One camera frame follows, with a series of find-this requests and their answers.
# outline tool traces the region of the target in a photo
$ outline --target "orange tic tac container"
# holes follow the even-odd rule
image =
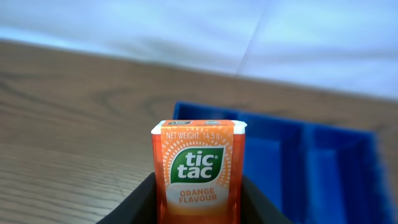
[[[152,130],[158,224],[238,224],[246,123],[167,120]]]

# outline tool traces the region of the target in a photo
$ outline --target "green leaf logo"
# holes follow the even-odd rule
[[[224,147],[189,147],[175,157],[170,183],[207,183],[218,177],[223,165]]]

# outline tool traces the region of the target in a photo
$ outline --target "orange label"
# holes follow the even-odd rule
[[[179,215],[226,213],[234,123],[166,121],[161,142],[167,208]]]

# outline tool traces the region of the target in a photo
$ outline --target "brown tabletop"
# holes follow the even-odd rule
[[[1,43],[0,223],[101,219],[153,171],[177,100],[374,131],[398,202],[398,103]]]

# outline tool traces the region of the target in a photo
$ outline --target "blue bin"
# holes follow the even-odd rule
[[[245,121],[243,172],[294,223],[394,223],[371,133],[187,102],[173,119]]]

